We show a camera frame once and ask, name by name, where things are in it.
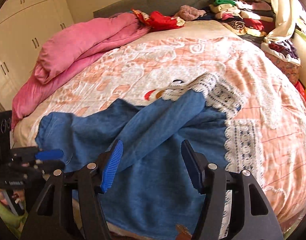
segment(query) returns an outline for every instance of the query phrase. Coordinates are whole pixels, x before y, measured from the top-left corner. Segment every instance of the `white wardrobe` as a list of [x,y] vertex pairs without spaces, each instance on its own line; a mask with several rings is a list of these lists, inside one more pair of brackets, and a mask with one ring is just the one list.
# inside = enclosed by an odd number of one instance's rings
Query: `white wardrobe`
[[0,10],[0,104],[12,99],[31,76],[42,45],[72,25],[66,0],[7,0]]

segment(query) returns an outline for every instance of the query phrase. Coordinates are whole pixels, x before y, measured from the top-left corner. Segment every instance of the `white curtain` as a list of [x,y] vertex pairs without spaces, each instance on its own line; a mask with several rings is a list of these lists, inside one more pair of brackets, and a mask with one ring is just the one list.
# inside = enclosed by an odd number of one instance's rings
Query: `white curtain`
[[265,38],[266,43],[279,42],[289,39],[295,29],[302,8],[298,0],[271,0],[273,11],[276,13],[276,28]]

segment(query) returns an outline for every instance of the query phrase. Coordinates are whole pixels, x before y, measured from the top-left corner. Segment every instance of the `green folded cloth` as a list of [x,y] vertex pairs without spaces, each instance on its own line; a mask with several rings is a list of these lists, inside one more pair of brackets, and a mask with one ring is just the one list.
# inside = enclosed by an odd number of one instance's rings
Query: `green folded cloth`
[[8,229],[17,237],[21,236],[21,228],[26,222],[28,213],[25,212],[22,216],[14,215],[7,207],[0,202],[0,218],[4,221]]
[[234,1],[232,1],[232,0],[215,0],[215,2],[214,2],[214,6],[219,6],[220,4],[225,4],[225,3],[230,3],[230,4],[232,4],[233,6],[235,6],[236,5],[236,3],[234,2]]
[[298,35],[300,35],[301,38],[302,38],[303,40],[306,41],[306,34],[304,34],[303,32],[301,32],[301,31],[298,30],[298,29],[295,29],[295,32],[296,32]]

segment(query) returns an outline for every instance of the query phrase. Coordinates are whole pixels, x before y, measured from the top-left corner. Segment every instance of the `blue denim garment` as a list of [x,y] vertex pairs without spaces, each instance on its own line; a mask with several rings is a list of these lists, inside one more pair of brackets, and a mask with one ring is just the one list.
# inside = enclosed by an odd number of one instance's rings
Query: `blue denim garment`
[[117,99],[88,117],[50,113],[40,122],[36,142],[60,148],[65,171],[80,169],[107,150],[124,144],[112,187],[100,195],[106,220],[141,236],[175,239],[175,225],[193,232],[204,196],[195,190],[181,156],[188,139],[195,151],[224,168],[226,114],[206,106],[202,93],[187,91],[177,101],[158,99],[146,107]]

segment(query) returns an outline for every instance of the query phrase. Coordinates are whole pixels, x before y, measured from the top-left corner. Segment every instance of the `black speaker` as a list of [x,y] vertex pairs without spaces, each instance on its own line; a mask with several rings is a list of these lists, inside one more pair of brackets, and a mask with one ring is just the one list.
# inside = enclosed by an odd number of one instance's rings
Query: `black speaker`
[[9,132],[11,131],[12,111],[0,112],[0,165],[10,160]]

